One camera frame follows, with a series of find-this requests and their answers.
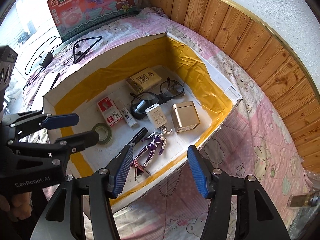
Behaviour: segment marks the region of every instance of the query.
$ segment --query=red and white box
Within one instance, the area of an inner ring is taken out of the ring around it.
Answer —
[[[109,126],[113,126],[120,120],[122,120],[122,115],[115,104],[108,98],[98,102],[98,107]]]

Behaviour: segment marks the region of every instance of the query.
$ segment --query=gold trim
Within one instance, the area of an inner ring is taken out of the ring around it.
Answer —
[[[276,38],[280,42],[280,44],[289,52],[291,57],[296,61],[296,63],[302,69],[304,75],[306,76],[307,80],[309,81],[309,83],[313,89],[313,92],[316,95],[318,102],[320,103],[320,93],[319,93],[319,90],[318,90],[314,80],[312,79],[306,66],[303,64],[303,62],[298,57],[298,55],[294,52],[294,50],[290,47],[290,45],[270,25],[268,25],[265,21],[263,21],[258,16],[256,16],[253,12],[249,11],[245,7],[241,6],[240,4],[237,4],[236,2],[234,2],[232,0],[220,0],[220,1],[223,1],[224,3],[236,8],[237,10],[239,10],[243,14],[247,15],[249,18],[251,18],[255,22],[262,25],[265,29],[267,29],[272,34],[272,36],[274,38]]]

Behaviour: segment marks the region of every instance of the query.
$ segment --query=bedspread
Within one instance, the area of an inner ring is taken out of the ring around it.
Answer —
[[[289,196],[307,192],[308,181],[281,117],[260,87],[236,62],[199,34],[169,20],[160,9],[145,8],[135,17],[120,19],[85,35],[83,38],[103,36],[103,40],[79,64],[60,66],[58,59],[63,51],[56,55],[34,85],[25,89],[24,110],[30,108],[36,89],[46,73],[59,71],[59,83],[106,50],[139,37],[163,32],[171,33],[187,43],[228,78],[243,96],[243,101],[201,150],[201,154],[230,175],[245,177],[254,174],[288,228],[296,215],[295,210],[286,207]],[[71,53],[72,50],[66,53],[65,58],[70,57]],[[114,218],[121,239],[198,239],[209,204],[198,193],[186,164],[145,196],[114,214]],[[235,196],[232,197],[230,212],[228,239],[233,239],[237,213]]]

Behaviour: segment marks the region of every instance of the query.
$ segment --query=tape roll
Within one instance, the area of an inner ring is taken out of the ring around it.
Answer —
[[[97,123],[92,130],[99,134],[98,144],[106,144],[111,140],[112,130],[107,124],[103,122]]]

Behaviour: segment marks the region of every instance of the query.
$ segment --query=black eyeglasses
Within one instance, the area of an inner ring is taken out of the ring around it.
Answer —
[[[156,95],[152,92],[142,92],[138,95],[130,93],[134,97],[131,101],[130,112],[135,119],[141,120],[147,116],[145,110],[154,104],[165,104],[169,100],[176,97],[184,96],[183,86],[175,80],[167,80],[160,85],[160,94]]]

